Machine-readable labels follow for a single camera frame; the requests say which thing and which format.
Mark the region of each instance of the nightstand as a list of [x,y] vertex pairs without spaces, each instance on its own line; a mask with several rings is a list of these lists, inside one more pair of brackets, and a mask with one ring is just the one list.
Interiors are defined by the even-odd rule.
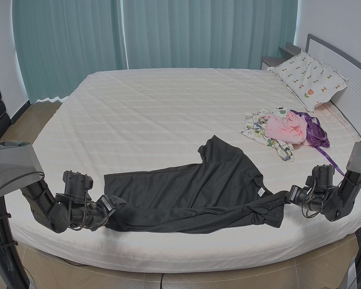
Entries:
[[283,53],[283,58],[263,56],[261,70],[266,70],[270,66],[280,65],[301,52],[301,48],[289,42],[286,42],[285,47],[279,47],[278,50]]

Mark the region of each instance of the floral pillowcase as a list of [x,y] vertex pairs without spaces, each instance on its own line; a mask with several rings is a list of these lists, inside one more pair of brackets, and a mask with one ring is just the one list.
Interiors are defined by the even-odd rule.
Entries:
[[308,111],[328,102],[347,83],[332,68],[305,52],[283,62],[271,71],[295,94]]

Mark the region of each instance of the t-shirt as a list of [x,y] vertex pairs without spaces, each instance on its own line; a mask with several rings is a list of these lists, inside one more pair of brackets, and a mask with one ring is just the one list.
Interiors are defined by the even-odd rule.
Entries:
[[106,227],[194,234],[280,227],[286,191],[273,195],[241,149],[213,136],[198,152],[201,164],[105,175],[105,194],[120,198]]

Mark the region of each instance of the tiled floor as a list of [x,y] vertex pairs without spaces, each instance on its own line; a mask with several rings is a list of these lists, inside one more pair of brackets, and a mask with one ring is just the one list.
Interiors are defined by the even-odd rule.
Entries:
[[[4,134],[4,139],[33,143],[59,108],[59,102],[35,103]],[[74,267],[30,246],[18,253],[38,289],[159,289],[159,273],[130,273],[97,267]],[[354,234],[280,263],[250,269],[165,274],[164,289],[320,289],[339,286],[358,250]],[[4,289],[0,278],[0,289]]]

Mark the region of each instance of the pink garment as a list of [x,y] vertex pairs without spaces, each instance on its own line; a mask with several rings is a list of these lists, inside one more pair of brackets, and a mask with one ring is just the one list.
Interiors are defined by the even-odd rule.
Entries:
[[269,120],[265,127],[265,136],[286,143],[309,145],[306,140],[305,118],[289,111],[286,118],[282,119],[270,114],[267,115]]

